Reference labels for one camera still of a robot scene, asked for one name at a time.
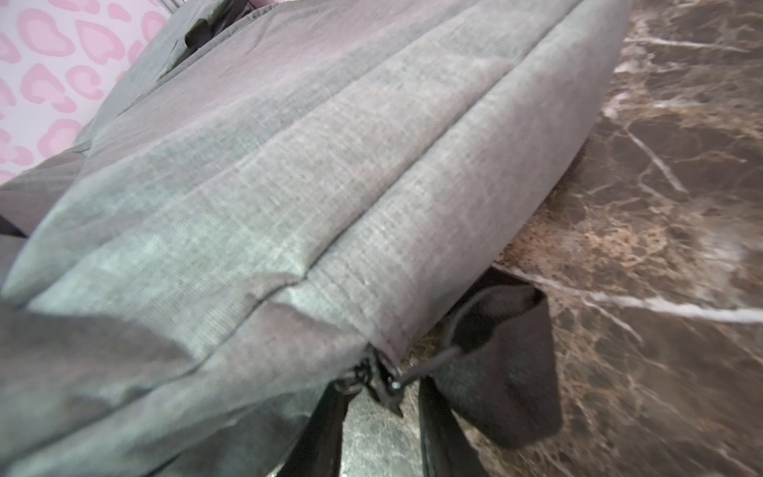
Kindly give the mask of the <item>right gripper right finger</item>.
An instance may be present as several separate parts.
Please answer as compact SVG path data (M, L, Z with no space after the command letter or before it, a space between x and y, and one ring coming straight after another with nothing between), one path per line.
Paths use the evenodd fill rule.
M488 477L477 451L433 379L420 381L418 412L425 477Z

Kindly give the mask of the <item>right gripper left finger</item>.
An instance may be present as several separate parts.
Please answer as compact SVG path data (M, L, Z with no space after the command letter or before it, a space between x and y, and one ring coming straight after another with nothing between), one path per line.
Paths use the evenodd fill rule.
M344 421L352 395L331 383L277 477L339 477Z

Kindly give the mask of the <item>grey laptop bag with strap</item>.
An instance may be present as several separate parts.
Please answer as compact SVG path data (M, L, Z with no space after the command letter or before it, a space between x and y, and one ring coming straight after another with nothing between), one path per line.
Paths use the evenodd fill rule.
M1 188L1 472L277 474L326 388L433 379L520 448L548 298L493 268L608 92L628 1L181 7Z

